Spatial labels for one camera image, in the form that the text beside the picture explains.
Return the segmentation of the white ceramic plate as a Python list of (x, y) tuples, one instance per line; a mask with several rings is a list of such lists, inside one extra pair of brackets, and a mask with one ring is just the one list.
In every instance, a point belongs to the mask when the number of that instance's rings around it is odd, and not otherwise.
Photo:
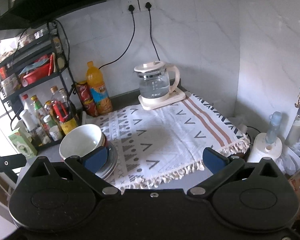
[(118, 161), (117, 150), (111, 142), (108, 143), (107, 149), (108, 159), (106, 163), (95, 173), (97, 176), (104, 180), (109, 178), (110, 175), (114, 172)]

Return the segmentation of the white ceramic bowl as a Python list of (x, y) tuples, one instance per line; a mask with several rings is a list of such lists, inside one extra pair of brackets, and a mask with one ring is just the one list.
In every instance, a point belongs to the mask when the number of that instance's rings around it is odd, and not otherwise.
[(69, 132), (61, 141), (59, 155), (63, 160), (77, 155), (83, 157), (106, 144), (106, 136), (95, 124), (81, 125)]

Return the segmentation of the black metal kitchen rack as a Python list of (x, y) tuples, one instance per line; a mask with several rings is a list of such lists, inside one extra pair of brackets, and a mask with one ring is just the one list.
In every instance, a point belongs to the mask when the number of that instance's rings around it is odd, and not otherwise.
[[(69, 66), (70, 50), (65, 53), (58, 28), (61, 28), (65, 40), (68, 42), (68, 37), (61, 22), (53, 20), (52, 22), (47, 22), (41, 37), (35, 38), (23, 47), (17, 44), (17, 49), (0, 62), (0, 69), (5, 70), (7, 77), (15, 77), (18, 81), (17, 89), (8, 95), (4, 92), (4, 87), (0, 82), (0, 101), (2, 106), (4, 108), (10, 106), (14, 113), (11, 116), (10, 111), (6, 111), (10, 123), (14, 122), (15, 119), (19, 120), (19, 114), (24, 109), (19, 95), (55, 77), (61, 80), (68, 102), (70, 102), (72, 94), (77, 94), (75, 81)], [(46, 63), (51, 64), (49, 75), (23, 87), (21, 84), (23, 77)]]

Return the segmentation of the green carton box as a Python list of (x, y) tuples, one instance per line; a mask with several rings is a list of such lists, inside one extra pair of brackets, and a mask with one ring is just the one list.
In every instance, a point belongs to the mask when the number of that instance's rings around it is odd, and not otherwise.
[(17, 152), (23, 154), (26, 159), (33, 158), (37, 155), (37, 150), (34, 148), (21, 128), (13, 130), (8, 138), (10, 139)]

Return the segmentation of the black bin with trash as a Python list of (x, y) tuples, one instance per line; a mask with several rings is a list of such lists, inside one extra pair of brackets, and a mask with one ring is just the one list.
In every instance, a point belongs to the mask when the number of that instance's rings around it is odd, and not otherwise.
[(261, 132), (253, 126), (243, 126), (243, 129), (245, 133), (241, 132), (243, 136), (239, 138), (238, 142), (231, 146), (230, 152), (232, 155), (237, 155), (247, 161), (253, 149), (255, 138)]

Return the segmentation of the clear glass oil bottle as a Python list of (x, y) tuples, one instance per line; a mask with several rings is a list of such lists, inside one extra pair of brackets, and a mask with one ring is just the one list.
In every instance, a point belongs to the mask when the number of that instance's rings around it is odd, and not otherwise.
[(37, 133), (37, 128), (38, 128), (37, 126), (34, 126), (33, 129), (29, 130), (29, 133), (32, 138), (31, 143), (33, 144), (34, 147), (39, 147), (43, 145), (43, 142)]

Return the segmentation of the yellow utensil holder can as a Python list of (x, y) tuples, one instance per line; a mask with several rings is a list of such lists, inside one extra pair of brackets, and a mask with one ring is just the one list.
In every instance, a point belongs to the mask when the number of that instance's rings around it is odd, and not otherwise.
[(60, 123), (61, 129), (65, 135), (69, 134), (73, 129), (78, 127), (78, 123), (75, 118), (71, 118), (66, 122)]

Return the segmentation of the white lid spice jar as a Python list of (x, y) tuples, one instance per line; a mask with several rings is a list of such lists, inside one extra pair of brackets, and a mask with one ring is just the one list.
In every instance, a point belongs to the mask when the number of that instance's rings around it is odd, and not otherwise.
[(58, 141), (58, 140), (61, 140), (63, 138), (63, 135), (61, 133), (61, 131), (59, 130), (59, 127), (56, 125), (56, 126), (53, 126), (49, 129), (49, 134), (51, 136), (51, 138), (54, 140), (54, 141)]

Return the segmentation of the clear lid glass jar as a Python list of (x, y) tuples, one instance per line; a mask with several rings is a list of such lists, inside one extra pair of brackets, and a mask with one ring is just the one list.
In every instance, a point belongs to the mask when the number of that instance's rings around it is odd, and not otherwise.
[(41, 126), (36, 128), (36, 133), (43, 145), (46, 145), (51, 142), (50, 137), (47, 135), (46, 131)]

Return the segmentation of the white humidifier appliance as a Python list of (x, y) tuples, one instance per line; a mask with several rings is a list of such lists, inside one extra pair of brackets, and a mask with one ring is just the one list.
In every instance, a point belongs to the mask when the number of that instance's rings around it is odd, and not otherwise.
[(282, 141), (278, 137), (282, 113), (274, 112), (269, 119), (267, 132), (259, 133), (254, 140), (253, 148), (247, 159), (248, 163), (258, 163), (262, 158), (271, 158), (276, 161), (282, 153)]

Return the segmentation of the orange juice bottle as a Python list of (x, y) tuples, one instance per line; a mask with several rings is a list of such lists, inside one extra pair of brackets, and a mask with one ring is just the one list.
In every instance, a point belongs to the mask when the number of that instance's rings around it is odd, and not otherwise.
[(106, 89), (103, 74), (100, 69), (94, 66), (93, 61), (89, 61), (87, 66), (86, 79), (93, 100), (96, 103), (97, 111), (100, 115), (108, 114), (113, 111), (113, 106)]

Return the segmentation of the dark sauce bottle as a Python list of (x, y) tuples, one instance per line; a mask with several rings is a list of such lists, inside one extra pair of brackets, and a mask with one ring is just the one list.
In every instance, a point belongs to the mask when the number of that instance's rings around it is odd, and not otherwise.
[(50, 90), (52, 93), (51, 103), (52, 103), (53, 110), (55, 111), (59, 122), (65, 122), (66, 110), (63, 106), (63, 97), (62, 97), (61, 93), (59, 92), (57, 86), (51, 87)]

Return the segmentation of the patterned white table cloth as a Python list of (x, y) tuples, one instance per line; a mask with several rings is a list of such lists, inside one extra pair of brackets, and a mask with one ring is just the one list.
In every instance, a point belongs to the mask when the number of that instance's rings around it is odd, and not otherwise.
[(228, 157), (250, 146), (244, 133), (192, 93), (154, 110), (132, 105), (96, 118), (85, 115), (83, 123), (99, 126), (116, 148), (108, 182), (121, 190), (151, 189), (204, 170), (207, 147)]

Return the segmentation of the red snack can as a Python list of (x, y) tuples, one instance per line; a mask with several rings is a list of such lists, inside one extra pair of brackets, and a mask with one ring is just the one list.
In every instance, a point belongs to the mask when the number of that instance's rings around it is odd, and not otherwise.
[(79, 99), (83, 104), (85, 112), (92, 117), (97, 117), (98, 116), (97, 106), (93, 100), (87, 81), (77, 82), (76, 88), (77, 88)]

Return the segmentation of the red bowl on shelf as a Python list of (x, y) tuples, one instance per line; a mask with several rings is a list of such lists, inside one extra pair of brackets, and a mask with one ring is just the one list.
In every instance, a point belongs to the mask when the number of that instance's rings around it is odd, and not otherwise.
[(26, 87), (32, 83), (35, 83), (36, 81), (46, 77), (49, 75), (50, 71), (50, 63), (46, 63), (38, 68), (36, 68), (34, 71), (30, 72), (29, 74), (26, 74), (22, 81), (21, 84), (23, 87)]

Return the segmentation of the glass electric kettle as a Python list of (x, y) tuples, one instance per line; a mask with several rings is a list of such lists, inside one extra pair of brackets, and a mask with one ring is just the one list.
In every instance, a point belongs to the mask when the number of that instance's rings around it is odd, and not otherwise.
[(179, 69), (163, 61), (153, 61), (134, 67), (139, 78), (141, 97), (149, 100), (162, 99), (170, 95), (180, 82)]

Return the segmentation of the red handled scissors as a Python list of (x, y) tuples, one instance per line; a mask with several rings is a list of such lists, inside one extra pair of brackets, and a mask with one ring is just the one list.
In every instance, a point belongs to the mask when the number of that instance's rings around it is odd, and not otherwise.
[(66, 122), (68, 119), (69, 112), (67, 108), (64, 106), (64, 104), (60, 101), (54, 101), (52, 103), (52, 106), (59, 122)]

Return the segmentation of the white wall socket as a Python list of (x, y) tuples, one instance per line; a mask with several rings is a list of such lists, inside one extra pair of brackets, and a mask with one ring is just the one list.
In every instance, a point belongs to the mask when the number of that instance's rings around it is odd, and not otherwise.
[(157, 5), (155, 0), (121, 0), (121, 9), (123, 14), (129, 13), (129, 6), (132, 5), (135, 10), (134, 13), (140, 12), (140, 11), (146, 11), (146, 3), (149, 2), (152, 7), (151, 9), (156, 9)]

